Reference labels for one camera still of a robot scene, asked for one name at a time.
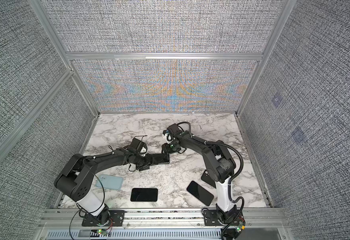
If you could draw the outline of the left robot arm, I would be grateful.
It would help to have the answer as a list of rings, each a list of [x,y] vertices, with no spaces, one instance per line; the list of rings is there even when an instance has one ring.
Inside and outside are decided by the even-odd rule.
[[[152,155],[142,156],[123,149],[95,155],[73,155],[55,179],[55,187],[68,196],[80,210],[93,217],[98,226],[110,221],[109,208],[105,200],[100,200],[91,190],[96,174],[117,166],[134,164],[137,169],[146,168],[154,163]]]

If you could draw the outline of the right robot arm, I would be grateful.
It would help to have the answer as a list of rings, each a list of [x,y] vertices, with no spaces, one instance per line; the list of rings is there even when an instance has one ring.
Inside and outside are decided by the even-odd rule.
[[[184,148],[202,155],[205,169],[215,181],[217,218],[224,225],[231,223],[238,209],[231,192],[231,178],[234,177],[236,163],[227,148],[228,145],[222,141],[211,142],[201,139],[188,131],[171,134],[170,131],[164,130],[163,136],[167,141],[163,147],[169,154],[178,153]]]

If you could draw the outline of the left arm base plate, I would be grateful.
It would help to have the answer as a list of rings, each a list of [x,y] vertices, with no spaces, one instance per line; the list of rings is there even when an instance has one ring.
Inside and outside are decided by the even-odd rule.
[[[125,211],[123,210],[109,210],[105,217],[93,216],[92,214],[85,214],[82,227],[121,227],[125,218]]]

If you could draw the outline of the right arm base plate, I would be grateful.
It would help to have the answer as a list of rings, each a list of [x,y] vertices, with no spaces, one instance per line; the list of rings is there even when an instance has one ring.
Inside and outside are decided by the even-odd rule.
[[[245,220],[243,214],[239,214],[238,209],[231,209],[228,212],[223,212],[218,209],[207,209],[201,210],[203,215],[205,226],[227,226],[229,224],[233,226],[245,226]]]

